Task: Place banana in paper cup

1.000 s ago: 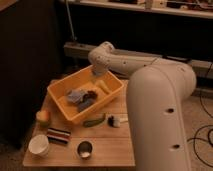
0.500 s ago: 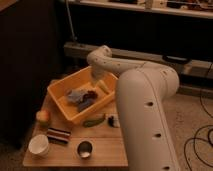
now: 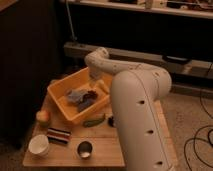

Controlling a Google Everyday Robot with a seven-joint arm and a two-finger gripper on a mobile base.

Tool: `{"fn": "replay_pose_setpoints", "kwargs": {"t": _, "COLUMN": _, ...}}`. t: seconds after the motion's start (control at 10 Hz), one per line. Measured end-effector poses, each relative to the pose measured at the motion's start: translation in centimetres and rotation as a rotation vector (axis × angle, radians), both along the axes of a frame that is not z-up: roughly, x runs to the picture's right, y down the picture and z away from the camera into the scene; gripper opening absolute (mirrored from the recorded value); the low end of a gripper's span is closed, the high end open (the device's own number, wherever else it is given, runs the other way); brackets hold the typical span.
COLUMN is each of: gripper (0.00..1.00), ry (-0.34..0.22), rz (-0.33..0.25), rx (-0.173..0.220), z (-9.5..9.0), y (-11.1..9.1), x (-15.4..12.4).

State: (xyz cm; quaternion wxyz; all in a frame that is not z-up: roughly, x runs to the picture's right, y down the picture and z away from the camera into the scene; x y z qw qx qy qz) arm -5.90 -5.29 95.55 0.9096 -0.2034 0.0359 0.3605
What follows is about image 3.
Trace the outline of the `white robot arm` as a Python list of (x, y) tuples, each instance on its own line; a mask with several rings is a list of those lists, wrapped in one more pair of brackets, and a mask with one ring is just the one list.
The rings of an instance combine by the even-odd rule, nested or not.
[(175, 171), (154, 102), (166, 96), (171, 76), (162, 67), (113, 60), (99, 47), (85, 56), (89, 75), (113, 76), (110, 102), (127, 171)]

